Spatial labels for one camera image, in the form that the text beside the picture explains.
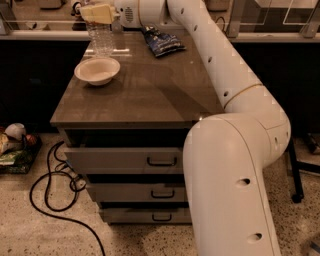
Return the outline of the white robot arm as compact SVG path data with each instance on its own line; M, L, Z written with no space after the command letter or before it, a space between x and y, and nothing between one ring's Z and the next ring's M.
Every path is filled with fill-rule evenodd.
M285 151L290 121L212 20L204 0L72 0L110 5L124 27L184 27L223 113L198 121L183 171L198 256L281 256L263 170Z

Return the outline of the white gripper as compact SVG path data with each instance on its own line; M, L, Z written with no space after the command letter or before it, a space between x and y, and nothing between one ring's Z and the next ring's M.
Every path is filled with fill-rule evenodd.
M79 16L86 22L112 24L120 16L120 24L126 28L139 28L139 0L115 0L115 7L106 3L86 5L82 7L80 0L71 0L71 15Z

